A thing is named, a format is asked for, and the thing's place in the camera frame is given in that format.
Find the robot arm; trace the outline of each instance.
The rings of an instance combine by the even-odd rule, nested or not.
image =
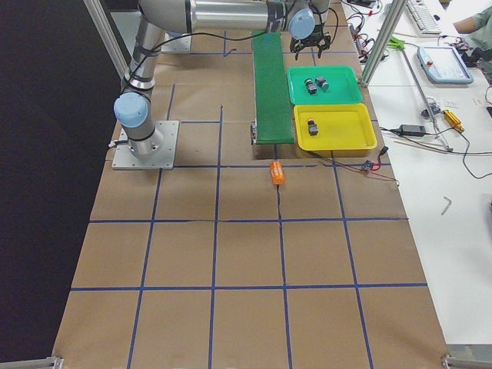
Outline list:
[[[128,136],[135,157],[159,150],[162,137],[150,117],[154,69],[165,31],[190,34],[197,28],[264,32],[288,30],[291,51],[329,47],[323,33],[330,0],[140,0],[141,23],[132,60],[122,81],[124,91],[115,114]]]

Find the yellow bin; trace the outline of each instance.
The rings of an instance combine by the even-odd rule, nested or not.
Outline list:
[[[377,146],[364,104],[296,105],[294,117],[298,145],[303,150],[355,151],[364,156]],[[317,126],[316,135],[309,132],[310,120]]]

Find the orange cylinder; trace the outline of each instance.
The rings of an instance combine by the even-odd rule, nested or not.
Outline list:
[[[284,170],[279,161],[274,161],[270,164],[271,181],[274,185],[281,185],[285,182]]]

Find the white keyboard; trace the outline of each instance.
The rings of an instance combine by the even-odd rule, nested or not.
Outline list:
[[[424,0],[407,0],[406,8],[420,37],[437,37],[441,34],[442,31]]]

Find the yellow tool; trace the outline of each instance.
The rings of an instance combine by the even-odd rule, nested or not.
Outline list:
[[[456,115],[453,114],[452,111],[443,110],[444,119],[449,123],[449,125],[453,128],[456,128],[459,132],[463,132],[464,128],[461,125],[461,120],[457,118]]]

